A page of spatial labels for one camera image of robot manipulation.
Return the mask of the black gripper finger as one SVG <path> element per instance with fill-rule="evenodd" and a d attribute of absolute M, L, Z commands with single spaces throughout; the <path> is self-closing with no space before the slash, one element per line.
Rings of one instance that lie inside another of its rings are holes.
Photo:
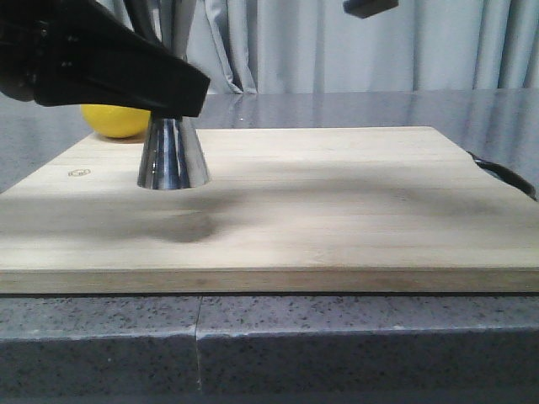
<path fill-rule="evenodd" d="M 343 9 L 348 15 L 367 19 L 396 8 L 398 5 L 398 0 L 346 0 L 343 2 Z"/>

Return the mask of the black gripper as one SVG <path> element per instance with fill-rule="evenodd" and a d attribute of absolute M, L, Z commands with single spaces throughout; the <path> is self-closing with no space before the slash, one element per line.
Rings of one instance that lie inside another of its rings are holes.
<path fill-rule="evenodd" d="M 2 1 L 1 93 L 43 106 L 110 104 L 196 117 L 210 79 L 167 49 L 146 1 L 125 27 L 96 1 Z"/>

